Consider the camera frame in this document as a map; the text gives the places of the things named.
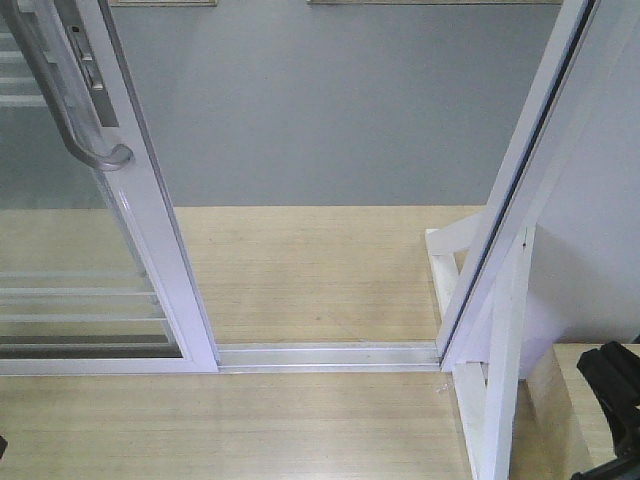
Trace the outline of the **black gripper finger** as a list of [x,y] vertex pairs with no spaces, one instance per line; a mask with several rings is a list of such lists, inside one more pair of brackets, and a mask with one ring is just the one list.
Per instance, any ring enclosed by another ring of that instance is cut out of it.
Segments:
[[571,480],[639,480],[638,456],[619,457],[585,472],[576,472]]
[[7,440],[4,437],[0,436],[0,459],[3,458],[4,453],[7,449],[7,446],[8,446]]
[[577,368],[611,431],[615,453],[639,452],[639,357],[612,341],[581,354]]

